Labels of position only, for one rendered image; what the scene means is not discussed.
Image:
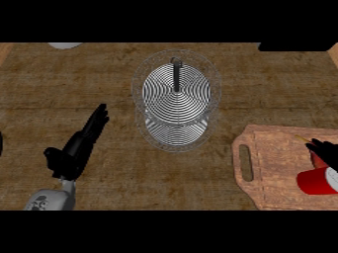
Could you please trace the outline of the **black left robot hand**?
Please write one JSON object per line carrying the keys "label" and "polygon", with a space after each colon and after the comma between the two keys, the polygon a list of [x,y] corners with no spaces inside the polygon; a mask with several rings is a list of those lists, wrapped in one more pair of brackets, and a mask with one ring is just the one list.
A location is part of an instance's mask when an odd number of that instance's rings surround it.
{"label": "black left robot hand", "polygon": [[63,149],[48,147],[44,151],[47,166],[53,177],[67,181],[75,180],[84,170],[93,145],[109,122],[106,105],[96,108],[82,129],[72,135]]}

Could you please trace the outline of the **black appliance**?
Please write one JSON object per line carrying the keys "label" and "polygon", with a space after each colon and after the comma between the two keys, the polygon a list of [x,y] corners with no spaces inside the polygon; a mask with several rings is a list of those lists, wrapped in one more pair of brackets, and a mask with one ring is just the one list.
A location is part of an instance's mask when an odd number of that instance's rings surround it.
{"label": "black appliance", "polygon": [[261,42],[258,45],[260,51],[326,51],[334,46],[334,42],[319,43],[277,43]]}

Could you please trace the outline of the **red can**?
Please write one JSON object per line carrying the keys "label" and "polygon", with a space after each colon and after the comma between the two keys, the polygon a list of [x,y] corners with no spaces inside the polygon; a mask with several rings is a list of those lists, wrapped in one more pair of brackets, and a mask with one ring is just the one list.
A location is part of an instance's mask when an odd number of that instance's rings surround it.
{"label": "red can", "polygon": [[307,195],[335,195],[338,194],[338,173],[313,152],[308,154],[313,169],[297,174],[297,186]]}

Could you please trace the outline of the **wooden cutting board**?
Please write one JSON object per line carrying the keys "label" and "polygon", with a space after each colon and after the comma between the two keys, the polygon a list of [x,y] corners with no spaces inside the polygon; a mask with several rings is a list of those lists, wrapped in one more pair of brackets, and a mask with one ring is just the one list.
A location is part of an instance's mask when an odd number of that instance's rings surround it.
{"label": "wooden cutting board", "polygon": [[[308,150],[297,138],[338,143],[338,129],[246,125],[232,143],[236,183],[260,210],[338,210],[338,195],[307,195],[295,176],[311,169]],[[249,148],[252,181],[242,177],[239,146]]]}

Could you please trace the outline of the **white round object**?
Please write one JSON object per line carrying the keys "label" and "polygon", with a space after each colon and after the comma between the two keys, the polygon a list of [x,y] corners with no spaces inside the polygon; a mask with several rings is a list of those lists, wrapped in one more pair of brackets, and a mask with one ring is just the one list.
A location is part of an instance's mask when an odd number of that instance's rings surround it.
{"label": "white round object", "polygon": [[48,42],[48,44],[56,49],[70,49],[78,47],[82,42]]}

